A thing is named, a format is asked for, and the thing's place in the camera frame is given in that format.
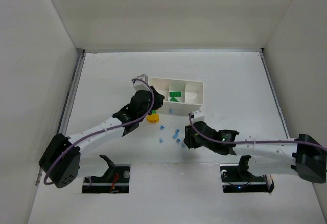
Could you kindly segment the green long lego piece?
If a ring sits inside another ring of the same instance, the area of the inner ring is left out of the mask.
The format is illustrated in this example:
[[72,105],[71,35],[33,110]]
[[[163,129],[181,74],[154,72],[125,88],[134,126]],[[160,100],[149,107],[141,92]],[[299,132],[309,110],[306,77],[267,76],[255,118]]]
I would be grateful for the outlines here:
[[175,97],[172,97],[172,98],[170,99],[170,101],[171,101],[171,102],[179,102],[179,100],[176,99]]

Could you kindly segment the green lego brick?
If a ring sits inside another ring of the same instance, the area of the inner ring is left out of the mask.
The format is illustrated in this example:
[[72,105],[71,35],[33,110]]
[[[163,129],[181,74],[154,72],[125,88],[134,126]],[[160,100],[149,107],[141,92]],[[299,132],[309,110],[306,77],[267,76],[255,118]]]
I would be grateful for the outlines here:
[[180,98],[182,97],[182,92],[181,91],[171,91],[169,92],[170,97],[177,97]]

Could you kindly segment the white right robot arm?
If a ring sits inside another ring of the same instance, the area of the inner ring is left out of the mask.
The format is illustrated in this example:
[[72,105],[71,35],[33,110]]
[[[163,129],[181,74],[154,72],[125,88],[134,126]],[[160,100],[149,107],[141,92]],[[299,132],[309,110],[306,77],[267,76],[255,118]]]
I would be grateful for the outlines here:
[[185,126],[184,143],[189,149],[205,147],[214,153],[239,156],[238,174],[246,181],[262,175],[296,175],[311,183],[326,182],[326,147],[313,137],[299,134],[278,141],[235,141],[235,130],[216,131],[199,121]]

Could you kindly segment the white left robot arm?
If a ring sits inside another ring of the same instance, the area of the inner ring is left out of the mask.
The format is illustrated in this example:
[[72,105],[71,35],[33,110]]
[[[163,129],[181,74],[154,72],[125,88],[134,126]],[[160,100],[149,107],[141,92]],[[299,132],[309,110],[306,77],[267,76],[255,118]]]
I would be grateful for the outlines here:
[[39,166],[45,173],[44,184],[63,188],[75,178],[107,176],[108,157],[100,155],[95,162],[89,162],[86,154],[137,129],[151,111],[163,106],[164,99],[154,87],[149,91],[139,90],[130,103],[101,124],[75,135],[56,134],[39,160]]

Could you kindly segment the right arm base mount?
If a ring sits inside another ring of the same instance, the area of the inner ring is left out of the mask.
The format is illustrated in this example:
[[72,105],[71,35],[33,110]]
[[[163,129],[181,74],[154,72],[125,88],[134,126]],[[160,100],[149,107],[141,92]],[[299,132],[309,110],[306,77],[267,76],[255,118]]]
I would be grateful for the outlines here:
[[238,164],[220,164],[224,193],[272,193],[275,184],[271,175],[255,176],[249,170],[251,156],[242,156]]

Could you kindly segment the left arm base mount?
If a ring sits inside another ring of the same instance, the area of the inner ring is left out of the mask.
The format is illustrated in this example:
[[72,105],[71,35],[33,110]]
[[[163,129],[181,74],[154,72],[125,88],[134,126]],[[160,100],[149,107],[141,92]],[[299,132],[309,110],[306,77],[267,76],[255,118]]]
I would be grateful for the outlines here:
[[108,156],[99,155],[105,162],[105,171],[99,175],[86,176],[83,194],[127,194],[129,193],[130,164],[115,164]]

